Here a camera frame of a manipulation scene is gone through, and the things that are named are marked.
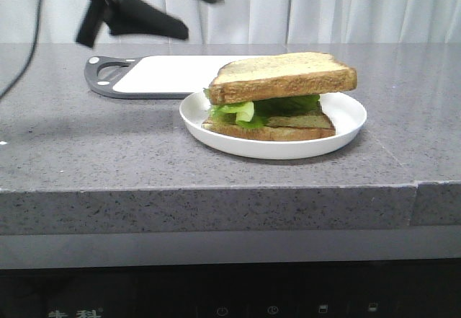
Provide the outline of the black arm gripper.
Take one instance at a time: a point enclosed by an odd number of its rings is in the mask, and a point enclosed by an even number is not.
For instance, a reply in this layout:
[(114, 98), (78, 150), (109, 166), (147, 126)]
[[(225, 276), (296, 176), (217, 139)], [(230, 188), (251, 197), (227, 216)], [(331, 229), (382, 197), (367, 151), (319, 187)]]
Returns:
[[(76, 42), (93, 48), (104, 13), (110, 35), (157, 35), (179, 40), (189, 38), (188, 27), (175, 17), (145, 3), (143, 0), (89, 0), (89, 7), (81, 22)], [(224, 0), (202, 0), (208, 4)]]

